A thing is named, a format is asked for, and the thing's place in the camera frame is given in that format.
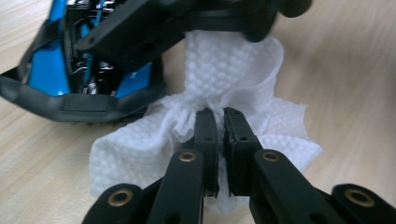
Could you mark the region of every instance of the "wood grain surface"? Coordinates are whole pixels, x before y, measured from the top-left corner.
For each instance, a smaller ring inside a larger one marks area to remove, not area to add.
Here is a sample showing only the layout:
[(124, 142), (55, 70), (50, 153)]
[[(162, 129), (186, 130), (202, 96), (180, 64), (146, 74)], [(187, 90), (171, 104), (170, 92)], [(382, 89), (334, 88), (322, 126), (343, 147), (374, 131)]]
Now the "wood grain surface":
[[(3, 73), (19, 63), (51, 1), (0, 3)], [(276, 96), (308, 105), (305, 125), (324, 148), (304, 175), (326, 192), (342, 183), (364, 186), (393, 206), (395, 11), (391, 0), (316, 0), (302, 17), (279, 16), (271, 33), (285, 47)], [(182, 70), (181, 51), (166, 55), (168, 74)], [(92, 142), (120, 126), (56, 123), (0, 99), (0, 223), (80, 223), (95, 201)], [(245, 206), (227, 217), (205, 210), (204, 223), (254, 221)]]

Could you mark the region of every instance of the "textured fabric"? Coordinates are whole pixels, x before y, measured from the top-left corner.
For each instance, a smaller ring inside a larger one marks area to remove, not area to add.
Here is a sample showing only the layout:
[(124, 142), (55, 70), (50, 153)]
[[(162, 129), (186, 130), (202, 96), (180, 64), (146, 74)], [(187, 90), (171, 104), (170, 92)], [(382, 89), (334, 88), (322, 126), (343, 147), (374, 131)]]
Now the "textured fabric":
[[(193, 137), (195, 113), (210, 108), (222, 136), (223, 108), (240, 110), (264, 148), (285, 153), (302, 171), (321, 151), (304, 129), (305, 105), (274, 97), (283, 48), (274, 38), (247, 42), (236, 33), (186, 34), (185, 90), (151, 105), (142, 119), (92, 146), (92, 195), (132, 183), (145, 188), (161, 178), (180, 143)], [(226, 168), (220, 160), (220, 193), (205, 204), (223, 214), (247, 201), (228, 197)]]

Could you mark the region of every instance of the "wooden table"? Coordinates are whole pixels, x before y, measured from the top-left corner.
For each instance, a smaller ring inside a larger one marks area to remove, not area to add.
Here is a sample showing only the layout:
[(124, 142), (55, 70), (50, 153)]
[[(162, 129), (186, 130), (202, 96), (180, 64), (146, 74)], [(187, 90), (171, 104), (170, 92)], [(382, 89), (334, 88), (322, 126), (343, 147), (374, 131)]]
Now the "wooden table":
[[(0, 73), (17, 65), (50, 2), (2, 2)], [(317, 0), (300, 18), (278, 17), (271, 33), (286, 51), (276, 96), (309, 105), (305, 125), (324, 147), (304, 175), (327, 192), (364, 186), (393, 206), (395, 11), (390, 0)], [(56, 123), (0, 99), (0, 223), (79, 223), (94, 202), (92, 142), (119, 126)], [(205, 211), (204, 223), (254, 222), (243, 207), (227, 217)]]

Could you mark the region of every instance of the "blue component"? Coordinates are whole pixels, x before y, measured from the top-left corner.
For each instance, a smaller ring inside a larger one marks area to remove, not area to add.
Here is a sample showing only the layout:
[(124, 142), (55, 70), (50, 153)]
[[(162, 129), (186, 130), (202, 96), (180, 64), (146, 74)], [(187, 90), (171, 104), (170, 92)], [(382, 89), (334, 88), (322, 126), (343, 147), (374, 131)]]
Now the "blue component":
[(70, 93), (60, 40), (39, 49), (32, 57), (28, 85), (51, 96)]
[(57, 21), (64, 16), (66, 10), (66, 0), (53, 0), (52, 7), (49, 12), (49, 20)]
[(121, 98), (149, 86), (150, 72), (151, 63), (148, 63), (139, 70), (137, 70), (137, 72), (125, 74), (118, 90), (116, 91), (115, 97)]

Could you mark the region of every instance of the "white cloth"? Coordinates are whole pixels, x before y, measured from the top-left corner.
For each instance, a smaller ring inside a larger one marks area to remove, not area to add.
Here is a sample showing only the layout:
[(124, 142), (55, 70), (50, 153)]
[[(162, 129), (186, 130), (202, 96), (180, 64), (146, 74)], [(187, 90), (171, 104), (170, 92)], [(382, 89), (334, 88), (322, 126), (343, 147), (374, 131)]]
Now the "white cloth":
[[(193, 137), (195, 113), (206, 107), (221, 127), (223, 108), (240, 110), (264, 148), (283, 152), (302, 171), (321, 151), (304, 128), (305, 105), (274, 97), (283, 48), (274, 38), (247, 42), (237, 33), (186, 34), (185, 90), (151, 105), (147, 114), (95, 141), (90, 172), (92, 195), (119, 183), (145, 188), (161, 178), (180, 143)], [(245, 203), (228, 197), (224, 160), (220, 193), (205, 204), (223, 214)]]

